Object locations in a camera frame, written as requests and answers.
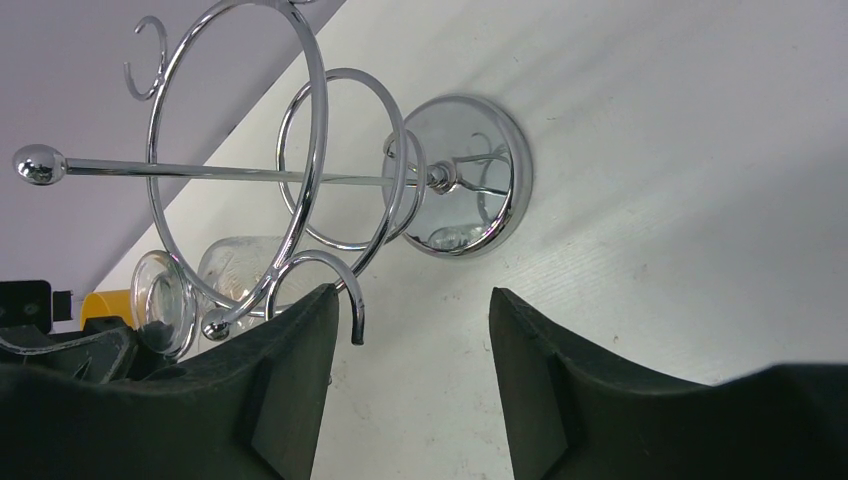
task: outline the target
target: round wall mount plate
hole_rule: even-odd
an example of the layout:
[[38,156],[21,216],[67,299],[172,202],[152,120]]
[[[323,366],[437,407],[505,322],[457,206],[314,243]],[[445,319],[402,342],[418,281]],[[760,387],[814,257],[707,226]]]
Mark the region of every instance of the round wall mount plate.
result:
[[[437,257],[477,255],[503,242],[527,210],[533,185],[530,148],[515,121],[488,100],[447,95],[415,109],[406,129],[420,142],[431,175],[407,241]],[[392,147],[384,176],[394,174]],[[407,178],[416,178],[412,169]],[[383,188],[387,203],[390,190]],[[406,188],[397,218],[412,208],[414,193]]]

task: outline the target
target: chrome rod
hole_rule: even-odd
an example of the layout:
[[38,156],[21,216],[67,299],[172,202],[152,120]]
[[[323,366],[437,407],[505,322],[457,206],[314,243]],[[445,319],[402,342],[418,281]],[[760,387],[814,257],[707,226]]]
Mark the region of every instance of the chrome rod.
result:
[[[85,160],[81,158],[69,158],[66,173],[68,175],[87,176],[190,178],[277,183],[303,181],[303,172],[280,172],[277,170],[255,168],[171,165],[165,163],[117,162],[114,160]],[[394,183],[394,178],[324,173],[321,175],[321,182],[341,185],[390,187]],[[407,180],[407,185],[415,186],[415,184],[415,179]]]
[[[46,145],[30,145],[18,150],[15,154],[14,165],[15,170],[24,180],[35,185],[52,185],[65,175],[165,177],[277,183],[303,181],[303,173],[301,172],[65,158],[61,153]],[[339,185],[378,187],[390,187],[394,184],[392,177],[338,175],[333,173],[324,173],[321,176],[321,181]],[[416,180],[407,179],[406,185],[415,186]]]

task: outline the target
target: white ceiling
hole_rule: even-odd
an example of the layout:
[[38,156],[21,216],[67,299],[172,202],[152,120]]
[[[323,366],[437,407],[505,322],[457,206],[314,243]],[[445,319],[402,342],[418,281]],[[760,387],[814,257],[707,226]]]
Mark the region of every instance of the white ceiling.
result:
[[[318,30],[344,0],[301,6]],[[91,291],[150,225],[144,182],[66,178],[27,185],[12,173],[20,147],[45,143],[69,157],[144,161],[150,102],[134,100],[122,63],[146,89],[158,62],[145,15],[165,24],[169,46],[212,0],[4,0],[0,2],[0,280],[45,279]],[[162,125],[159,160],[204,162],[300,52],[291,26],[264,7],[238,8],[211,26],[180,68]],[[181,182],[162,184],[166,201]]]

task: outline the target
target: clear glass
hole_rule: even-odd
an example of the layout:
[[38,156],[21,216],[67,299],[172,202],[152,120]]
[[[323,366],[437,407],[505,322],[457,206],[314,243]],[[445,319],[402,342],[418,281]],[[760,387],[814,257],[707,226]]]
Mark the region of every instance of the clear glass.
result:
[[154,352],[178,355],[191,344],[197,304],[176,262],[154,250],[139,260],[130,306],[142,341]]
[[[197,273],[218,293],[240,301],[262,278],[282,241],[281,236],[223,238],[213,243],[203,254]],[[282,285],[277,295],[278,305],[293,302],[318,285],[334,281],[334,272],[326,266],[317,263],[300,265]],[[199,318],[203,318],[213,308],[215,305],[210,300],[199,299]],[[238,336],[264,321],[262,317],[242,317],[230,327],[228,338]]]
[[[218,293],[240,301],[250,293],[268,269],[283,237],[228,237],[213,243],[203,254],[197,273]],[[215,305],[204,298],[199,302],[200,318]],[[230,326],[229,338],[264,322],[261,317],[242,317]]]

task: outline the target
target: white wall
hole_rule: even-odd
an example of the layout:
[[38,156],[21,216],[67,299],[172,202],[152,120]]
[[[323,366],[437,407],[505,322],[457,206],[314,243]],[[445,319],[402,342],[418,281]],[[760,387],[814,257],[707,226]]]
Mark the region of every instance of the white wall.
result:
[[[846,25],[839,0],[343,6],[319,35],[328,67],[369,71],[406,112],[452,91],[489,96],[524,127],[536,183],[492,254],[451,262],[396,242],[362,275],[366,344],[340,333],[314,477],[511,478],[493,286],[699,382],[848,361]],[[272,166],[305,79],[299,59],[209,162]],[[330,90],[327,171],[379,171],[385,114],[360,87]],[[315,224],[350,240],[368,238],[381,210],[378,192],[344,187],[317,203]],[[193,182],[168,214],[197,261],[223,236],[279,234],[283,212],[274,185]],[[126,285],[157,245],[145,233],[102,286]]]
[[[320,28],[344,0],[303,11]],[[12,154],[30,143],[69,157],[144,161],[151,103],[130,97],[122,63],[146,90],[158,62],[156,15],[173,51],[213,0],[0,2],[0,280],[45,279],[93,290],[150,226],[146,189],[135,179],[67,178],[49,188],[12,173]],[[300,52],[282,15],[243,7],[210,27],[192,48],[165,108],[160,161],[204,162]],[[170,199],[182,184],[163,184]]]

